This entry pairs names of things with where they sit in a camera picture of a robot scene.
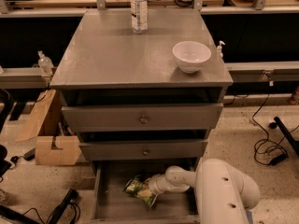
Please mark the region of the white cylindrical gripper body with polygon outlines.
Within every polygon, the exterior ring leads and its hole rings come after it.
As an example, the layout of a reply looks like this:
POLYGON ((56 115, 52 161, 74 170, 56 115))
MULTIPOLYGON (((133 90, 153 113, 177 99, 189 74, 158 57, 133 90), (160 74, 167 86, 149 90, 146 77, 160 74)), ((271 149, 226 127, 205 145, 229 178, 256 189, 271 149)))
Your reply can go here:
POLYGON ((173 185, 166 179, 165 175, 154 175, 149 179, 148 187, 155 195, 161 195, 173 188, 173 185))

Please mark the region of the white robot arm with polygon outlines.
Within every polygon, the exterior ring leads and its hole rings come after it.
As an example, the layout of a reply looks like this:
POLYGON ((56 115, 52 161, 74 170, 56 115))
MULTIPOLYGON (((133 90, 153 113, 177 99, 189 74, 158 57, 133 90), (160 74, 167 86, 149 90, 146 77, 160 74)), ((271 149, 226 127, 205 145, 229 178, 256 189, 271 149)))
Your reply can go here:
POLYGON ((257 183, 226 161, 208 159, 195 171, 170 166, 149 180, 156 196, 194 189, 200 224, 250 224, 248 211, 261 199, 257 183))

